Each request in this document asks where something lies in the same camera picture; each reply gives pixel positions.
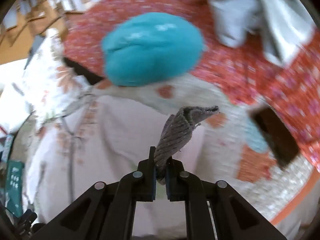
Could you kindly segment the pale lilac garment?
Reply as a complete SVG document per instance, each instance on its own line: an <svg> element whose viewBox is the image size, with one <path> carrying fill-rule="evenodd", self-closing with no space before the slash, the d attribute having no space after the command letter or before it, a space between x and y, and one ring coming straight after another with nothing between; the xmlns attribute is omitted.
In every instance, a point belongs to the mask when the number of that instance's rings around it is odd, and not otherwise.
<svg viewBox="0 0 320 240"><path fill-rule="evenodd" d="M156 146L168 115L129 99L90 96L73 114L44 128L29 161L24 206L33 204L38 221L48 223L98 181L119 181L147 159ZM178 160L195 172L205 128L198 126ZM138 203L133 235L155 239L186 237L183 202L169 202L157 184L156 200Z"/></svg>

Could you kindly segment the heart patterned quilt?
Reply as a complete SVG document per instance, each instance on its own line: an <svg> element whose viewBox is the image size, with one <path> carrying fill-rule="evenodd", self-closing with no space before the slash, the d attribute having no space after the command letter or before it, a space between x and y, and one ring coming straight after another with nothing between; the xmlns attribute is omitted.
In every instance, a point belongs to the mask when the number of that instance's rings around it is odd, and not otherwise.
<svg viewBox="0 0 320 240"><path fill-rule="evenodd" d="M251 106L234 105L215 85L191 74L143 87L118 87L103 80L103 95L141 102L159 113L184 106L218 106L219 114L202 123L204 142L196 174L206 181L227 181L273 224L296 216L310 224L318 210L318 172L303 155L281 168L259 129L249 118Z"/></svg>

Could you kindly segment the turquoise folded garment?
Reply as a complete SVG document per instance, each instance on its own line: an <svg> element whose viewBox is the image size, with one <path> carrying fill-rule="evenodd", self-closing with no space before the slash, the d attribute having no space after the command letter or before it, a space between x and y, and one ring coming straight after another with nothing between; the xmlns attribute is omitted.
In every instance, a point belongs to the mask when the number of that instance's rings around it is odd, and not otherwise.
<svg viewBox="0 0 320 240"><path fill-rule="evenodd" d="M117 25L101 41L104 75L115 85L145 86L193 70L204 37L182 17L149 12Z"/></svg>

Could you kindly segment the teal cardboard box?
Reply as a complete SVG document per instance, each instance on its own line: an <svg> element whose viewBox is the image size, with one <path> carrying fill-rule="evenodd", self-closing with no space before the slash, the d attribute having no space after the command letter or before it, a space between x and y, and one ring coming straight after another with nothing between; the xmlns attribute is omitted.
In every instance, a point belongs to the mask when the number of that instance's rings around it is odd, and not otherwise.
<svg viewBox="0 0 320 240"><path fill-rule="evenodd" d="M22 185L24 163L10 160L7 165L5 181L5 207L16 217L21 217L22 208Z"/></svg>

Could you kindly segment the red floral pillow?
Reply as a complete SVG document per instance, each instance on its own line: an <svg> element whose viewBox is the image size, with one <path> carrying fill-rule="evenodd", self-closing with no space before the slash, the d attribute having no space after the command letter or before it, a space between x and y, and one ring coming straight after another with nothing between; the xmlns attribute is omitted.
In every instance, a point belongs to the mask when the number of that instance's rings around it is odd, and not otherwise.
<svg viewBox="0 0 320 240"><path fill-rule="evenodd" d="M319 32L282 70L264 59L259 35L249 35L240 48L222 45L207 0L101 0L68 34L65 56L102 75L103 38L116 25L147 12L181 16L196 25L208 49L191 73L217 85L234 104L252 104L263 96L284 120L302 155L319 168Z"/></svg>

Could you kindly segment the wooden headboard rail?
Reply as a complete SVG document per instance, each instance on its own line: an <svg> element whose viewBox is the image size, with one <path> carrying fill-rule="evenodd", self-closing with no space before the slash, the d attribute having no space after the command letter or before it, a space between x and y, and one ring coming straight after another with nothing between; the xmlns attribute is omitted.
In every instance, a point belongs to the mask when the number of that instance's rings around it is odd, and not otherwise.
<svg viewBox="0 0 320 240"><path fill-rule="evenodd" d="M24 29L31 36L42 34L66 14L82 14L100 0L16 0L1 20L1 44L12 47Z"/></svg>

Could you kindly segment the white floral pillow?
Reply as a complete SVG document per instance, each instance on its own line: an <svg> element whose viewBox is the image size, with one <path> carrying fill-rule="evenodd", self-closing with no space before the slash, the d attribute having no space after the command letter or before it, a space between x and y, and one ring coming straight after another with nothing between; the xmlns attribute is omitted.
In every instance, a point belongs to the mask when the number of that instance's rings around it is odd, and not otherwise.
<svg viewBox="0 0 320 240"><path fill-rule="evenodd" d="M48 29L31 59L1 66L1 137L17 132L31 114L40 130L88 90L87 79L65 63L58 30Z"/></svg>

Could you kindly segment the white grey crumpled clothes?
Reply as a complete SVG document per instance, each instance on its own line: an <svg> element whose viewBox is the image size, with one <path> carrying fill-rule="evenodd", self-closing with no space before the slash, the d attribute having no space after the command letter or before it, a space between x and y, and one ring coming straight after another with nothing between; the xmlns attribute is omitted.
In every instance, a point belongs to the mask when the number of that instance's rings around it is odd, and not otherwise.
<svg viewBox="0 0 320 240"><path fill-rule="evenodd" d="M208 0L218 41L231 48L244 45L248 34L260 34L263 55L289 67L316 32L300 0Z"/></svg>

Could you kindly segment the grey ribbed knit sock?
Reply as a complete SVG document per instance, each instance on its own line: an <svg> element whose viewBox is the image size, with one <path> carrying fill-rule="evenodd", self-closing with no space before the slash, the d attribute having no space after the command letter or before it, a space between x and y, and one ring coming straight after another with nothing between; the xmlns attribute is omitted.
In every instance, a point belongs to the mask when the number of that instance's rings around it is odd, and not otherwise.
<svg viewBox="0 0 320 240"><path fill-rule="evenodd" d="M167 119L154 153L157 181L164 185L167 161L190 140L199 123L219 113L219 107L186 106Z"/></svg>

